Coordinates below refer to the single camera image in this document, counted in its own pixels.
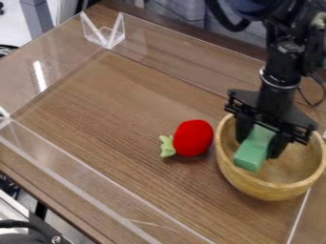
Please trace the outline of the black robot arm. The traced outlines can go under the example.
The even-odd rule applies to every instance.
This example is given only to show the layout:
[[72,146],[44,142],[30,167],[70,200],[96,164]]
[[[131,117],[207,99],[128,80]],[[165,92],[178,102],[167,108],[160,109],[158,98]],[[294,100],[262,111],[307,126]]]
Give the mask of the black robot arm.
[[274,133],[267,156],[277,158],[293,142],[310,142],[317,123],[295,104],[305,77],[326,68],[326,0],[230,0],[233,23],[218,0],[205,3],[229,31],[243,31],[253,22],[266,28],[267,57],[259,70],[257,91],[229,90],[226,111],[235,117],[235,138],[243,142],[259,125]]

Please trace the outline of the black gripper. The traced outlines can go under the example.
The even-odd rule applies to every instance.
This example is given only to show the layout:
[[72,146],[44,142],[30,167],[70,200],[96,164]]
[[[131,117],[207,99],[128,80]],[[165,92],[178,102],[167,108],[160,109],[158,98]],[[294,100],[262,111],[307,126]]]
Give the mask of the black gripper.
[[298,82],[277,84],[262,77],[258,91],[227,91],[225,110],[235,117],[235,139],[242,143],[254,125],[275,132],[267,151],[271,159],[281,156],[289,142],[307,144],[317,129],[317,123],[295,105],[298,85]]

